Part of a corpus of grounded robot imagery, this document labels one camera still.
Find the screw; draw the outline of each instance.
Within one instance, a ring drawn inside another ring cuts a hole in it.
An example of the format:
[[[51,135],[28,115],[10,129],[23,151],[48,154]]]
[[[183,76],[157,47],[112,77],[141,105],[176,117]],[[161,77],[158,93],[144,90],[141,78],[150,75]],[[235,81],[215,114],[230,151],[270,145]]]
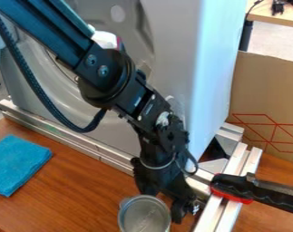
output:
[[[90,55],[88,55],[88,58],[86,60],[86,64],[88,66],[95,66],[96,61],[97,61],[96,56],[94,54],[90,54]]]
[[[102,65],[99,70],[98,74],[100,77],[106,77],[108,75],[109,69],[106,65]]]

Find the wooden table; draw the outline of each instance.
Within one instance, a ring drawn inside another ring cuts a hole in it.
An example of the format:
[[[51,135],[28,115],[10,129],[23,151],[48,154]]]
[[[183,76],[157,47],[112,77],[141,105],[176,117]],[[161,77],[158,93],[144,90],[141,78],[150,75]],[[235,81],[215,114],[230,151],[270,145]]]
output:
[[[246,13],[257,0],[248,0]],[[256,5],[249,13],[248,19],[244,23],[239,49],[246,52],[249,48],[249,40],[253,29],[253,22],[260,21],[269,24],[279,24],[293,26],[293,5],[284,5],[284,14],[272,15],[271,6],[273,0],[264,0]]]
[[[246,12],[253,6],[257,0],[248,0]],[[256,5],[249,14],[249,21],[259,21],[269,24],[279,24],[293,26],[293,6],[284,5],[284,14],[276,14],[272,16],[271,6],[273,0],[264,0],[259,5]]]
[[[133,178],[98,160],[9,120],[0,121],[0,140],[14,134],[52,150],[54,156],[10,198],[0,196],[0,231],[117,231],[123,198],[138,194]],[[258,177],[293,185],[293,164],[263,155]],[[170,201],[161,196],[168,204]],[[171,232],[190,231],[187,216]],[[244,206],[234,231],[293,231],[293,215],[259,203]]]

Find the can rim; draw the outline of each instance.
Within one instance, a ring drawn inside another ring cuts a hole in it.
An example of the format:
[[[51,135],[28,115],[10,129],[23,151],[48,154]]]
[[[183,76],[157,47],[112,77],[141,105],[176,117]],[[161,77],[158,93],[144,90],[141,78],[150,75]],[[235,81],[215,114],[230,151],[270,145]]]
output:
[[[124,215],[124,213],[127,211],[127,209],[129,208],[129,206],[132,204],[133,201],[136,201],[138,199],[150,199],[152,201],[156,201],[157,203],[160,204],[161,208],[163,210],[165,210],[167,212],[167,221],[165,223],[165,227],[166,229],[169,229],[170,224],[171,224],[171,215],[170,215],[170,211],[169,208],[167,207],[167,205],[160,200],[159,198],[156,198],[154,196],[151,195],[138,195],[132,198],[125,198],[121,203],[120,203],[120,211],[118,213],[118,226],[120,227],[122,232],[126,232],[123,222],[122,222],[122,216]]]

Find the cardboard box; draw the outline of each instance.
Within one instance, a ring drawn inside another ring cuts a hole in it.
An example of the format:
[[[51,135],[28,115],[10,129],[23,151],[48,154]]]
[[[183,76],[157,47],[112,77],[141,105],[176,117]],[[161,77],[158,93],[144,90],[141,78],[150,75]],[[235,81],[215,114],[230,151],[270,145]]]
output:
[[[293,162],[293,62],[239,52],[230,116],[244,142]]]

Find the tool with red handle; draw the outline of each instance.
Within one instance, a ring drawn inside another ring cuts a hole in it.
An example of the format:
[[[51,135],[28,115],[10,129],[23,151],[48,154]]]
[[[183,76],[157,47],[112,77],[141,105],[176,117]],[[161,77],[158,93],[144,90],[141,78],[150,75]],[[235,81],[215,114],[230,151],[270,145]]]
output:
[[[213,194],[249,204],[253,200],[293,213],[293,187],[256,179],[248,173],[245,177],[217,174],[210,183]]]

